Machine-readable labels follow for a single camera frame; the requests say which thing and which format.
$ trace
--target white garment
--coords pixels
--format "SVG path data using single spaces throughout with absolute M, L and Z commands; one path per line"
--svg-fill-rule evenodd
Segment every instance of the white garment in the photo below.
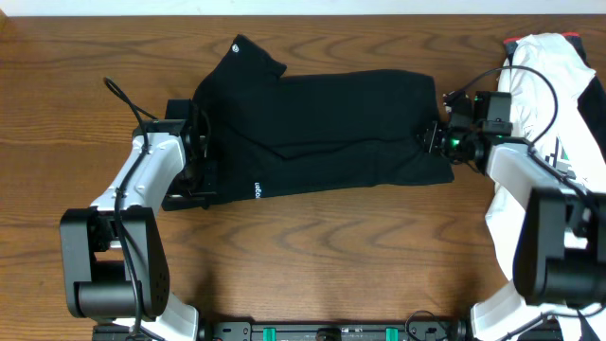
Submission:
M 529 35 L 517 43 L 512 64 L 528 66 L 544 74 L 558 96 L 558 117 L 550 131 L 537 142 L 538 154 L 558 169 L 573 171 L 577 181 L 588 189 L 606 192 L 606 164 L 577 109 L 578 98 L 596 71 L 583 63 L 574 47 L 560 34 Z M 513 136 L 532 140 L 553 117 L 553 96 L 543 80 L 533 73 L 503 71 L 498 90 L 511 93 Z M 496 184 L 486 223 L 497 260 L 508 279 L 512 279 L 513 257 L 524 216 L 525 209 L 505 188 Z M 588 321 L 600 339 L 606 340 L 606 314 Z M 560 318 L 560 324 L 565 341 L 579 340 L 580 323 L 576 318 Z

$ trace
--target black t-shirt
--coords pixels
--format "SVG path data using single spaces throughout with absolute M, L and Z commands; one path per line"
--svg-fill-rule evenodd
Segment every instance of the black t-shirt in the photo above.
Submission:
M 198 86 L 218 161 L 211 204 L 379 184 L 453 181 L 417 134 L 438 120 L 431 77 L 400 70 L 284 77 L 239 35 Z

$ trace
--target wood grain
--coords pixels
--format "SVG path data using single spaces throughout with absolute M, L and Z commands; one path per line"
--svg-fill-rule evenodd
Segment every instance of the wood grain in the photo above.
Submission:
M 2 28 L 4 28 L 7 22 L 7 15 L 0 9 L 0 34 L 2 34 Z
M 58 223 L 116 176 L 135 120 L 112 76 L 162 115 L 188 98 L 241 32 L 288 75 L 399 68 L 439 94 L 504 59 L 501 41 L 577 31 L 606 73 L 604 16 L 12 18 L 0 36 L 1 339 L 90 339 L 66 310 Z M 478 88 L 495 88 L 494 79 Z M 379 186 L 161 212 L 172 290 L 204 314 L 402 320 L 464 311 L 505 279 L 484 213 L 489 180 Z

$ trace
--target white logo print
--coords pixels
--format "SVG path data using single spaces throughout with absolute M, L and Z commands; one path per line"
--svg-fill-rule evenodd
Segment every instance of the white logo print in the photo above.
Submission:
M 260 197 L 261 197 L 261 184 L 255 183 L 255 199 L 258 199 Z

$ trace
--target white wall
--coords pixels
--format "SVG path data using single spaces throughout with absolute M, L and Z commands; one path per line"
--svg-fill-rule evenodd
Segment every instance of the white wall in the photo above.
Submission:
M 8 16 L 606 13 L 606 0 L 0 0 Z

